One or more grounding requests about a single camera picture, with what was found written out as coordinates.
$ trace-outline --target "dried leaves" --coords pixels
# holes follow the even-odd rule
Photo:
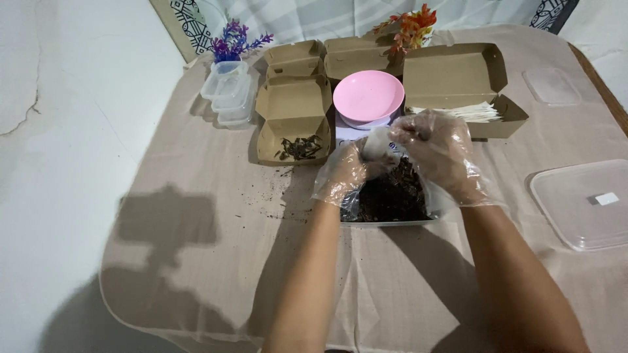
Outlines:
[[[313,160],[316,158],[316,152],[322,149],[317,141],[323,140],[316,135],[312,135],[309,138],[296,138],[295,142],[282,138],[281,145],[283,146],[283,151],[277,151],[275,157],[279,156],[279,160],[281,161],[289,156],[294,158],[295,161]]]

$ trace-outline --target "table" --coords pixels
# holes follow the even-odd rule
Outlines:
[[[502,93],[530,115],[509,139],[475,143],[478,163],[573,305],[591,348],[626,352],[627,248],[569,250],[527,184],[551,168],[628,159],[628,139],[561,38],[517,25],[433,38],[436,45],[474,41],[497,43],[509,80]],[[264,72],[260,53],[248,60]],[[317,167],[257,165],[255,129],[216,128],[198,97],[207,67],[208,57],[200,57],[176,86],[122,202],[100,285],[109,310],[126,325],[190,352],[254,352],[306,227]],[[564,71],[582,104],[536,102],[522,77],[533,67]],[[424,227],[343,228],[336,283],[328,348],[493,349],[457,210]]]

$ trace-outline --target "cardboard box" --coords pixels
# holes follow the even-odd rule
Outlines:
[[[393,53],[393,43],[394,33],[326,40],[325,73],[333,84],[363,70],[380,70],[401,76],[403,53]]]
[[[406,107],[451,109],[489,102],[502,121],[470,122],[472,138],[508,138],[528,115],[501,91],[508,84],[504,57],[492,43],[429,46],[406,54]]]
[[[275,46],[264,52],[268,62],[266,78],[323,74],[323,45],[317,40]]]
[[[257,157],[264,165],[312,165],[327,160],[332,134],[325,114],[332,105],[332,90],[324,75],[271,77],[257,93],[256,111],[266,121],[257,139]],[[322,147],[312,160],[280,160],[283,138],[317,135]]]

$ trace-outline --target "gloved hand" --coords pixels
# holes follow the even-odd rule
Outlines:
[[[399,165],[399,158],[389,153],[372,161],[364,161],[361,154],[365,142],[366,138],[351,141],[338,147],[329,156],[318,171],[312,198],[351,210],[367,180],[377,178]]]
[[[406,148],[421,178],[443,188],[459,206],[499,204],[491,199],[488,182],[473,162],[464,120],[426,109],[397,118],[388,136]]]

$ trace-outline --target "pink plate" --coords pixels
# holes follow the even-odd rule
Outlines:
[[[333,103],[351,120],[375,121],[394,113],[404,94],[403,85],[395,76],[367,70],[342,79],[333,92]]]

